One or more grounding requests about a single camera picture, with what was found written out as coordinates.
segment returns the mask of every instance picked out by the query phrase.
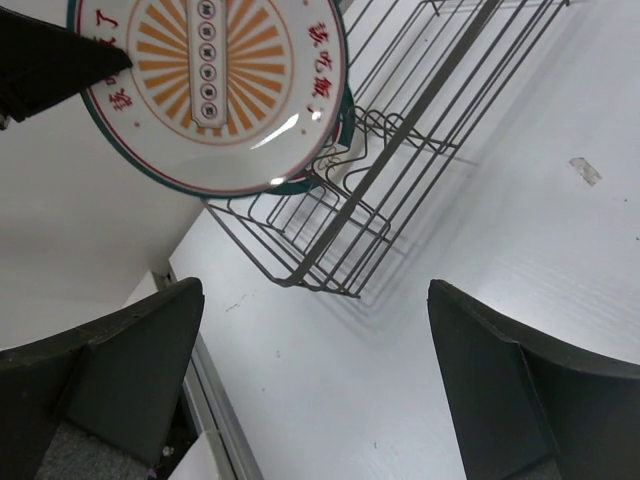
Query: dish rack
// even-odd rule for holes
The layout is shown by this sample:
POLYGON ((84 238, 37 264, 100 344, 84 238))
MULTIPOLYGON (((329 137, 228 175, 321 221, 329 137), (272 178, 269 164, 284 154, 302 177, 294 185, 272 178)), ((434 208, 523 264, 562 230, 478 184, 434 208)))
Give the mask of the dish rack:
POLYGON ((310 168, 318 185, 300 195, 206 200, 206 209, 272 282, 360 297, 407 257, 406 227, 452 162, 473 165, 461 157, 471 133, 569 5, 356 0, 346 13, 351 147, 324 150, 310 168))

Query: white tabletop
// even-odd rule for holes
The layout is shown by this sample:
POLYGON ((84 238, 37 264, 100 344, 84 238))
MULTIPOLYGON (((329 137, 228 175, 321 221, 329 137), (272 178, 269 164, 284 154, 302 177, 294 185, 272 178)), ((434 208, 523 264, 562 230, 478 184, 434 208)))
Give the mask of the white tabletop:
POLYGON ((377 298, 277 287, 207 213, 171 257, 178 277, 203 281, 202 335, 267 480, 464 478, 432 278, 640 363, 640 4, 572 3, 485 122, 479 167, 443 177, 419 248, 377 298))

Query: wire rack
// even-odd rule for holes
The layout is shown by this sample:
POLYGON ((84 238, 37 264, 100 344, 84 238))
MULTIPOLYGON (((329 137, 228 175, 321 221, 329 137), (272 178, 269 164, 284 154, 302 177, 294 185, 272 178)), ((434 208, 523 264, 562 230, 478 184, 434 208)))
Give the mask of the wire rack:
POLYGON ((471 133, 569 5, 369 0, 348 12, 351 147, 323 151, 309 168, 317 186, 300 195, 206 209, 276 284, 359 297, 390 252, 405 256, 407 225, 452 162, 470 163, 460 154, 471 133))

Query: ceramic plate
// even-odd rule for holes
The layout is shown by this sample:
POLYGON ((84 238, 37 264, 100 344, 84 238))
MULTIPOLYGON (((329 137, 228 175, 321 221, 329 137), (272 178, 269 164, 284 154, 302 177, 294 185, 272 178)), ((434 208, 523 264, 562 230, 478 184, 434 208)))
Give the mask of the ceramic plate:
POLYGON ((85 103, 128 161, 176 190, 282 184, 335 125, 346 50, 332 0, 71 0, 68 23, 128 52, 134 67, 85 103))

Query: red chinese text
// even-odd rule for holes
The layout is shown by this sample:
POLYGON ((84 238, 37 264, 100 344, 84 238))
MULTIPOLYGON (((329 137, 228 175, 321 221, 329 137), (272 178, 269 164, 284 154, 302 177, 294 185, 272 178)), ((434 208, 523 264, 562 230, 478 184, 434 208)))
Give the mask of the red chinese text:
POLYGON ((331 57, 329 56, 329 52, 326 50, 321 51, 320 58, 316 60, 316 73, 322 73, 326 68, 331 70, 332 63, 333 63, 333 60, 331 60, 331 57))
POLYGON ((109 86, 113 86, 113 85, 115 85, 116 83, 118 83, 118 81, 116 80, 116 77, 117 77, 117 76, 118 76, 118 74, 116 73, 115 75, 113 75, 113 76, 111 76, 111 77, 107 77, 107 78, 104 80, 104 83, 106 83, 106 84, 107 84, 107 85, 109 85, 109 86))
POLYGON ((329 40, 329 33, 327 32, 327 26, 324 22, 318 22, 314 26, 309 27, 309 36, 313 40, 313 46, 327 42, 329 40))
POLYGON ((314 98, 318 95, 323 98, 329 98, 329 89, 331 88, 331 81, 327 79, 327 77, 316 77, 313 84, 313 93, 311 94, 314 98))
POLYGON ((124 88, 116 91, 116 93, 110 94, 109 103, 113 105, 114 110, 118 111, 124 110, 125 108, 133 105, 131 97, 125 93, 124 88))
POLYGON ((96 26, 100 26, 102 22, 107 22, 111 24, 111 29, 114 29, 118 26, 118 22, 116 22, 113 18, 109 18, 102 14, 102 11, 98 8, 96 10, 96 26))
POLYGON ((115 47, 116 45, 116 39, 114 37, 111 37, 110 40, 105 40, 104 38, 98 38, 98 37, 93 37, 93 39, 96 42, 104 43, 105 45, 110 45, 112 47, 115 47))

